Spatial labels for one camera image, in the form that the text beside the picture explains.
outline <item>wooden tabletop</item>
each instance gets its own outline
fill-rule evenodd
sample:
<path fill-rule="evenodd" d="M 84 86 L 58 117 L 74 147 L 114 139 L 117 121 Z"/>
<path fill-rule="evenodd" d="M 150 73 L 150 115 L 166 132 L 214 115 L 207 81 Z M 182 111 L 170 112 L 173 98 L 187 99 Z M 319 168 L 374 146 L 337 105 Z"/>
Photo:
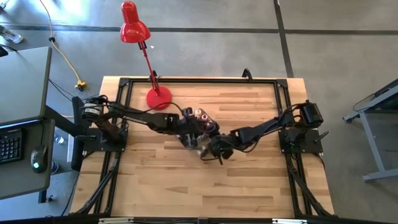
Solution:
<path fill-rule="evenodd" d="M 104 77 L 100 94 L 115 100 L 119 79 Z M 303 79 L 288 78 L 287 82 L 292 104 L 304 102 L 307 94 Z M 255 126 L 277 116 L 274 87 L 270 84 L 161 85 L 170 89 L 173 102 L 182 108 L 203 108 L 221 126 L 221 133 Z M 130 106 L 148 109 L 145 97 L 149 88 L 149 83 L 135 83 Z M 164 111 L 179 113 L 172 105 Z M 218 161 L 201 161 L 196 151 L 185 149 L 175 136 L 157 134 L 142 124 L 129 125 L 113 217 L 294 216 L 285 157 L 280 153 L 276 133 L 264 136 L 250 153 L 235 151 L 222 166 Z M 71 212 L 81 208 L 98 186 L 103 157 L 103 152 L 95 152 L 83 161 Z M 313 154 L 303 154 L 303 163 L 308 187 L 323 207 L 333 213 L 322 163 Z M 103 207 L 108 187 L 104 192 Z M 301 191 L 298 197 L 303 210 Z"/>

